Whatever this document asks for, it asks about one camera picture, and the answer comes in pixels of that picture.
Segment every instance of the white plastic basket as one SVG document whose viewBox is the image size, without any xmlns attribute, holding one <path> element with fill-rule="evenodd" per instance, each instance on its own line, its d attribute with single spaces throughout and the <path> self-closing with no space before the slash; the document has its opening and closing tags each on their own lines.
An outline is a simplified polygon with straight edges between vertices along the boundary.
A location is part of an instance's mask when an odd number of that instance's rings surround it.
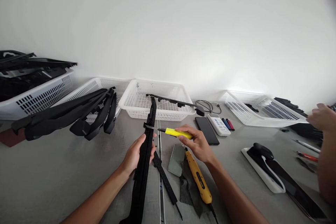
<svg viewBox="0 0 336 224">
<path fill-rule="evenodd" d="M 19 120 L 50 107 L 72 91 L 70 79 L 70 74 L 72 73 L 72 69 L 67 69 L 66 74 L 9 100 L 0 102 L 0 119 Z"/>
<path fill-rule="evenodd" d="M 70 94 L 68 94 L 67 96 L 65 96 L 63 99 L 59 100 L 54 106 L 76 99 L 78 97 L 81 97 L 83 95 L 92 93 L 100 88 L 111 88 L 111 87 L 115 87 L 115 92 L 117 93 L 117 104 L 120 100 L 120 98 L 122 97 L 124 91 L 126 90 L 128 84 L 129 84 L 129 80 L 120 80 L 120 79 L 111 79 L 111 78 L 103 78 L 103 77 L 96 77 L 93 78 L 91 80 L 89 80 L 88 82 L 86 82 L 85 84 L 83 84 L 82 86 L 80 86 L 79 88 L 77 88 L 76 90 L 74 90 L 73 92 L 71 92 Z M 120 107 L 117 106 L 117 109 L 115 111 L 116 116 L 118 116 L 120 112 Z M 87 116 L 86 121 L 88 123 L 93 123 L 95 121 L 95 119 L 97 118 L 97 114 L 98 112 L 95 113 L 90 113 Z"/>
<path fill-rule="evenodd" d="M 245 125 L 286 127 L 296 123 L 307 123 L 304 116 L 264 94 L 227 90 L 223 97 L 226 106 Z M 251 104 L 259 112 L 252 111 L 245 104 Z"/>
<path fill-rule="evenodd" d="M 152 103 L 151 98 L 146 94 L 192 103 L 186 89 L 180 84 L 133 79 L 120 99 L 119 106 L 132 118 L 147 119 Z M 196 112 L 190 106 L 179 108 L 177 104 L 169 101 L 158 102 L 157 100 L 156 98 L 156 120 L 182 121 L 186 116 Z"/>
</svg>

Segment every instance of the yellow box cutter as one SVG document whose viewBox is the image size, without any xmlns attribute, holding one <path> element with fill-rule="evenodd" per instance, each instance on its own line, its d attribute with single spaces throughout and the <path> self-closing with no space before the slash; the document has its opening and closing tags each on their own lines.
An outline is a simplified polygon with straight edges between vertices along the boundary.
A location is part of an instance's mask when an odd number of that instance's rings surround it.
<svg viewBox="0 0 336 224">
<path fill-rule="evenodd" d="M 185 136 L 186 138 L 188 139 L 192 139 L 192 135 L 189 134 L 188 132 L 183 132 L 183 131 L 176 131 L 174 129 L 170 129 L 170 128 L 166 128 L 166 129 L 163 129 L 163 128 L 154 128 L 154 127 L 151 127 L 151 126 L 148 126 L 146 125 L 147 128 L 150 128 L 152 130 L 158 130 L 158 131 L 161 131 L 161 132 L 164 132 L 168 135 L 172 135 L 173 137 L 179 137 L 179 136 Z"/>
</svg>

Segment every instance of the gray cloth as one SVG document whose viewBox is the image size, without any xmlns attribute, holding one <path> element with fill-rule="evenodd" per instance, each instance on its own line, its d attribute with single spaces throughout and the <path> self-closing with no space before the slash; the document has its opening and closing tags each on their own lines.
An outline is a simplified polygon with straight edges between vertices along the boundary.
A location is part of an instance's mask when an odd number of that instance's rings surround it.
<svg viewBox="0 0 336 224">
<path fill-rule="evenodd" d="M 210 212 L 209 207 L 203 202 L 201 198 L 194 177 L 190 171 L 187 159 L 183 161 L 180 182 L 180 202 L 193 205 L 199 218 L 203 213 Z"/>
</svg>

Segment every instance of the hand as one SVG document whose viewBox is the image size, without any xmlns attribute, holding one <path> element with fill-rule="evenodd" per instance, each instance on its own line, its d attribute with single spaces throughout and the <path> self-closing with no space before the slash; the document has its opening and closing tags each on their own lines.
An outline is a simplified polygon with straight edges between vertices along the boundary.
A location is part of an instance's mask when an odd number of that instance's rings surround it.
<svg viewBox="0 0 336 224">
<path fill-rule="evenodd" d="M 212 152 L 212 149 L 210 148 L 202 131 L 191 127 L 189 124 L 185 124 L 180 128 L 176 128 L 175 130 L 189 132 L 191 135 L 193 135 L 193 142 L 184 136 L 179 136 L 178 138 L 184 145 L 188 146 L 192 150 L 194 155 L 199 160 L 203 161 L 204 163 L 210 163 L 215 158 L 215 155 Z"/>
<path fill-rule="evenodd" d="M 315 128 L 322 131 L 336 130 L 336 113 L 323 103 L 317 104 L 318 108 L 312 110 L 312 114 L 306 119 Z"/>
<path fill-rule="evenodd" d="M 139 158 L 140 158 L 140 147 L 144 143 L 146 139 L 146 135 L 142 134 L 135 142 L 131 145 L 131 147 L 128 149 L 125 158 L 123 162 L 120 165 L 120 168 L 125 171 L 127 174 L 131 175 L 131 173 L 137 168 Z M 154 142 L 152 142 L 152 150 L 150 152 L 150 161 L 154 158 L 154 152 L 156 150 L 156 147 L 154 145 Z"/>
</svg>

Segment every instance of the smartphone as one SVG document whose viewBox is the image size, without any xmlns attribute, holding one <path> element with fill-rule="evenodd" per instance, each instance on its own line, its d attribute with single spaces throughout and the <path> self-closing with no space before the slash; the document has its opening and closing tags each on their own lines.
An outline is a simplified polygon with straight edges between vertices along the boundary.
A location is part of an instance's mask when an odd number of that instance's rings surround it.
<svg viewBox="0 0 336 224">
<path fill-rule="evenodd" d="M 195 117 L 196 124 L 200 131 L 203 132 L 209 145 L 219 145 L 218 139 L 210 126 L 209 120 L 206 117 Z"/>
</svg>

